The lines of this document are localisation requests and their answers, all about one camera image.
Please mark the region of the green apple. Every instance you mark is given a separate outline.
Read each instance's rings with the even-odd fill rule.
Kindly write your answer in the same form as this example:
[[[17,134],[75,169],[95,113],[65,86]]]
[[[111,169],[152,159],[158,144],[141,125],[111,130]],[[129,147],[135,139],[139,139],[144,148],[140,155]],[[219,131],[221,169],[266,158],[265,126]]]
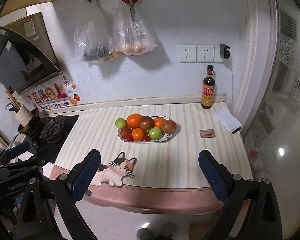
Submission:
[[[151,140],[159,140],[162,137],[162,131],[159,127],[152,127],[148,131]]]
[[[127,123],[126,123],[126,120],[124,118],[118,118],[116,119],[115,121],[115,126],[118,128],[118,129],[123,129],[127,126]]]

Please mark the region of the small orange fruit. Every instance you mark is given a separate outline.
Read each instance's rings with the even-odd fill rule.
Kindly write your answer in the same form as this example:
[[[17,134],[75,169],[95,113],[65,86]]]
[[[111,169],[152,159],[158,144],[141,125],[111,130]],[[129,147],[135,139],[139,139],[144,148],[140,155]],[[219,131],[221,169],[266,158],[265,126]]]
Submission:
[[[132,138],[134,141],[143,141],[145,137],[145,131],[141,128],[135,128],[132,130]]]

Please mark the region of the large red apple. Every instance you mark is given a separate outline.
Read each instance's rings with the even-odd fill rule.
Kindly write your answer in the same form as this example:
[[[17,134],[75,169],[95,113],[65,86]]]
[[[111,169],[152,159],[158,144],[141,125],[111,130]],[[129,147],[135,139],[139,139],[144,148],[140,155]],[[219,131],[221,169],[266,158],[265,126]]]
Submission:
[[[177,124],[169,119],[165,120],[161,125],[161,131],[166,134],[173,134],[177,130]]]

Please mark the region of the larger cherry tomato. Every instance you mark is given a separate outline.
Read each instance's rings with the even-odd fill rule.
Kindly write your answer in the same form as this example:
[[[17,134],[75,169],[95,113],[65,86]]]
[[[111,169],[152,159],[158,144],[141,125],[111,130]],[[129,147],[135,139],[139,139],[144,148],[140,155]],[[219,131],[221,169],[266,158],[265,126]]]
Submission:
[[[134,139],[133,139],[133,136],[132,136],[132,135],[128,136],[128,137],[126,138],[126,140],[127,140],[128,142],[134,142]]]

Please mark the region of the paper towel roll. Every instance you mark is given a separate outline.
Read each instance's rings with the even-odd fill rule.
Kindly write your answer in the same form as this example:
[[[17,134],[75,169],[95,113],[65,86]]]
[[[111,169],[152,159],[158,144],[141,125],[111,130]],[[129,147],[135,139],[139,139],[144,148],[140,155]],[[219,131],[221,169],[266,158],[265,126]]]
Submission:
[[[33,114],[27,109],[26,106],[22,105],[14,117],[19,124],[25,127],[33,118]]]

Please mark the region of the black gas stove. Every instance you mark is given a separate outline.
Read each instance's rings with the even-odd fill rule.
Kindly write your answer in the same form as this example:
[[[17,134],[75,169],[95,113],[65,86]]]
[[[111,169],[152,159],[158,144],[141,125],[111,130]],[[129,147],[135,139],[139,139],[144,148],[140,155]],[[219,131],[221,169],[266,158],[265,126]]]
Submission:
[[[57,150],[53,152],[51,157],[51,163],[54,163],[77,120],[77,115],[39,117],[34,129],[26,134],[25,140],[30,143],[29,152],[37,154],[47,148],[47,146],[55,145]]]

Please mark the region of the dark red fruit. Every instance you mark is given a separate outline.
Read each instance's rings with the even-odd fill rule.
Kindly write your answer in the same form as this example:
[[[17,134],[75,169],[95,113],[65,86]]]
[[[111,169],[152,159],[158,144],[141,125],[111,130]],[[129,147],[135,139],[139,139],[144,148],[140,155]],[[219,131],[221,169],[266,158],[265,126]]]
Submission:
[[[129,127],[124,127],[120,130],[120,136],[124,139],[131,136],[132,130]]]

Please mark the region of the brown label tag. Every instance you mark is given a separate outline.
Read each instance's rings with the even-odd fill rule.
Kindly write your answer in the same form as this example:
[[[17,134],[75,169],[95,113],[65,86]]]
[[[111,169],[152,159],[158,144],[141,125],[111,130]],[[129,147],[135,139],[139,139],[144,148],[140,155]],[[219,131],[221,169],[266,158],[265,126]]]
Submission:
[[[215,138],[216,137],[214,129],[200,129],[199,133],[200,133],[200,137],[202,139]]]

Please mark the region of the black range hood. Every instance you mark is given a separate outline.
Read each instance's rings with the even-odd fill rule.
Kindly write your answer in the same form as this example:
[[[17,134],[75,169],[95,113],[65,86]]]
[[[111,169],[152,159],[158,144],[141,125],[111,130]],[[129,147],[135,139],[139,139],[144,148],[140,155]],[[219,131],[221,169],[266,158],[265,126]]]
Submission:
[[[23,94],[62,72],[41,12],[0,26],[0,82]]]

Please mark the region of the green apple on plate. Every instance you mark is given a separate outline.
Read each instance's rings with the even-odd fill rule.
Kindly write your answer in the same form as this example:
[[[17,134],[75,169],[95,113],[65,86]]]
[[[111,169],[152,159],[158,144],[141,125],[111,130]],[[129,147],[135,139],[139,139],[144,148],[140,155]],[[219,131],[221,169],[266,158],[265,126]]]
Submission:
[[[151,140],[159,140],[162,137],[162,131],[159,127],[152,127],[148,131]]]

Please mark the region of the plastic bag dark contents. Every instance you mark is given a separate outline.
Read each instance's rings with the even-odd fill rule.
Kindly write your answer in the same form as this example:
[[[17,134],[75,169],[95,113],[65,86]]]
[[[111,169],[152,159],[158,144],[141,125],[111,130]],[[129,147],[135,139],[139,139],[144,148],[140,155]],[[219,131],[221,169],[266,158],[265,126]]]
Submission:
[[[114,46],[104,13],[96,0],[85,1],[74,32],[76,62],[109,62]]]

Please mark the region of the plastic bag with eggs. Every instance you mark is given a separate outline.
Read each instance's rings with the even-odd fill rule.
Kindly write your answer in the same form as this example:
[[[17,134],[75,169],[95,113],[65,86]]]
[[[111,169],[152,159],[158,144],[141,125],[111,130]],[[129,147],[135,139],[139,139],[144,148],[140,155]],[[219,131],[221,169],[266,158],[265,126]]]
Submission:
[[[136,5],[131,16],[130,6],[120,2],[114,9],[113,43],[117,51],[124,55],[142,55],[157,47],[155,36],[144,21]]]

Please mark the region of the white wall socket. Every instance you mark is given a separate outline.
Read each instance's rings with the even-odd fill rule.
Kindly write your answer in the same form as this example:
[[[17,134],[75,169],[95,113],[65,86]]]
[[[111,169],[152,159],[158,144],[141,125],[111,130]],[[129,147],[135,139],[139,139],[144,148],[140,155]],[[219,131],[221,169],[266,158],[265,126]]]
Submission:
[[[196,45],[178,45],[178,61],[180,63],[197,62],[197,46]]]
[[[214,63],[224,63],[223,58],[220,55],[220,46],[215,46]]]
[[[197,45],[197,62],[213,63],[214,62],[214,46]]]

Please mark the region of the white wall socket middle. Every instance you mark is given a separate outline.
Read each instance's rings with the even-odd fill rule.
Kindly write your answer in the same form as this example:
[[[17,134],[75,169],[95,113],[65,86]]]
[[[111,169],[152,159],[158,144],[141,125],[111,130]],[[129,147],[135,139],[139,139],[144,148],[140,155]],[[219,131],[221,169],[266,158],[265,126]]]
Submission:
[[[197,62],[213,63],[214,62],[214,46],[197,45]]]

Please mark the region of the white wall socket left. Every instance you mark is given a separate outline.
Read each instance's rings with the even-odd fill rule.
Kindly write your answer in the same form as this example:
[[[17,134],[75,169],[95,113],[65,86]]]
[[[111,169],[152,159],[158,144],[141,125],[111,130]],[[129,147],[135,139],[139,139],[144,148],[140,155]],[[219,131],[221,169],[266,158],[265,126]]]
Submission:
[[[178,45],[178,61],[180,63],[197,62],[197,46],[196,45]]]

